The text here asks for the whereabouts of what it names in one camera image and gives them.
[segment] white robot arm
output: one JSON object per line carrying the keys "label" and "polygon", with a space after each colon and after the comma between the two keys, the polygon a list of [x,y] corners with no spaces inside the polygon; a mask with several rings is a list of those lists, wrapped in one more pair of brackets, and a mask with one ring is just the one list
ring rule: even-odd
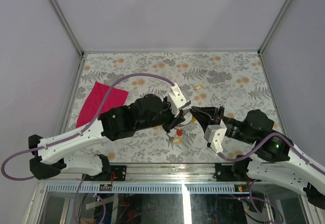
{"label": "white robot arm", "polygon": [[[114,141],[132,137],[138,130],[158,125],[169,132],[185,120],[182,109],[189,104],[189,98],[175,84],[163,101],[148,94],[129,106],[113,108],[101,114],[87,130],[82,126],[52,138],[30,136],[30,149],[44,147],[33,152],[30,170],[37,179],[60,173],[83,173],[96,180],[107,180],[111,170],[106,156],[77,156],[73,153],[94,144],[108,143],[107,139]],[[286,136],[275,132],[272,129],[274,122],[260,110],[248,112],[243,122],[225,117],[223,111],[223,107],[192,107],[190,110],[205,132],[208,147],[223,159],[234,162],[231,167],[233,177],[274,183],[306,196],[311,204],[325,209],[325,167],[308,157]],[[269,163],[254,161],[249,155],[226,158],[222,155],[221,144],[225,136],[255,144],[250,154],[255,153]],[[48,147],[67,138],[71,139]]]}
{"label": "white robot arm", "polygon": [[[325,209],[324,166],[307,156],[289,138],[274,131],[274,121],[262,111],[248,112],[243,121],[227,118],[223,112],[223,107],[191,108],[192,115],[205,132],[204,138],[208,147],[224,160],[233,162],[228,171],[231,171],[234,179],[250,178],[274,183],[307,197],[311,204]],[[254,144],[254,149],[245,156],[227,158],[222,154],[222,141],[225,136]],[[253,153],[268,163],[252,160],[249,156]]]}
{"label": "white robot arm", "polygon": [[177,84],[171,89],[172,92],[163,101],[154,94],[147,94],[129,106],[112,108],[101,114],[86,130],[82,126],[51,138],[30,136],[30,149],[43,147],[32,152],[34,158],[29,161],[31,172],[37,179],[47,179],[60,173],[83,173],[107,179],[111,171],[106,156],[77,156],[73,153],[94,144],[109,143],[108,139],[114,141],[132,137],[138,130],[159,125],[169,132],[185,120],[182,109],[190,104],[189,97],[181,92]]}

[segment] red cloth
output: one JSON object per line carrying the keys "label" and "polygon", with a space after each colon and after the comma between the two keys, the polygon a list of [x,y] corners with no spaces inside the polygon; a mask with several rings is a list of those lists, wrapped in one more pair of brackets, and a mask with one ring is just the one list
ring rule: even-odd
{"label": "red cloth", "polygon": [[[92,91],[81,108],[76,127],[83,126],[93,119],[109,88],[110,86],[98,82],[95,83]],[[123,106],[127,95],[127,91],[114,88],[108,95],[101,110],[101,114],[107,112],[111,108]]]}

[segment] yellow object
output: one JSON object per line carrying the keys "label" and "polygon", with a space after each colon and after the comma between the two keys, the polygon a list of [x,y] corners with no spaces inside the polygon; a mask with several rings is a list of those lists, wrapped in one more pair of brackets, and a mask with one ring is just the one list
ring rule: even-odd
{"label": "yellow object", "polygon": [[177,139],[173,139],[173,144],[180,144],[182,142],[182,139],[177,138]]}
{"label": "yellow object", "polygon": [[201,88],[203,88],[203,85],[199,84],[198,86],[195,87],[196,90],[200,90]]}

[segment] black bracket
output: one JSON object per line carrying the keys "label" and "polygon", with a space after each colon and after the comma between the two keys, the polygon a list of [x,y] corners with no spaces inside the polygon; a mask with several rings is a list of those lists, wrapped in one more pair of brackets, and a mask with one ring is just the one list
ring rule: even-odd
{"label": "black bracket", "polygon": [[215,163],[215,174],[213,178],[217,179],[217,182],[237,182],[237,181],[247,181],[247,167],[250,158],[244,159],[233,164],[225,163]]}
{"label": "black bracket", "polygon": [[310,204],[325,210],[325,196],[322,195],[312,184],[308,183],[307,187],[303,190],[306,192]]}
{"label": "black bracket", "polygon": [[232,172],[233,164],[223,164],[215,163],[214,169],[215,174],[213,175],[214,179],[217,179],[217,182],[236,182],[238,179],[235,178]]}
{"label": "black bracket", "polygon": [[125,182],[126,179],[126,166],[113,166],[111,165],[111,171],[114,172],[114,182]]}

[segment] gray wall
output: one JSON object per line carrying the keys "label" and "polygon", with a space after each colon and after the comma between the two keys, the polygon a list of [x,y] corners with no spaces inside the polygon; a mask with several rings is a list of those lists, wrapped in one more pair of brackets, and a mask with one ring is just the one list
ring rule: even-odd
{"label": "gray wall", "polygon": [[285,0],[58,0],[84,50],[254,49]]}
{"label": "gray wall", "polygon": [[[47,0],[0,0],[0,162],[28,149],[28,137],[55,134],[78,56]],[[30,176],[31,154],[8,163]],[[36,181],[0,176],[0,222],[22,223]]]}
{"label": "gray wall", "polygon": [[325,165],[325,0],[294,0],[264,60],[290,137]]}

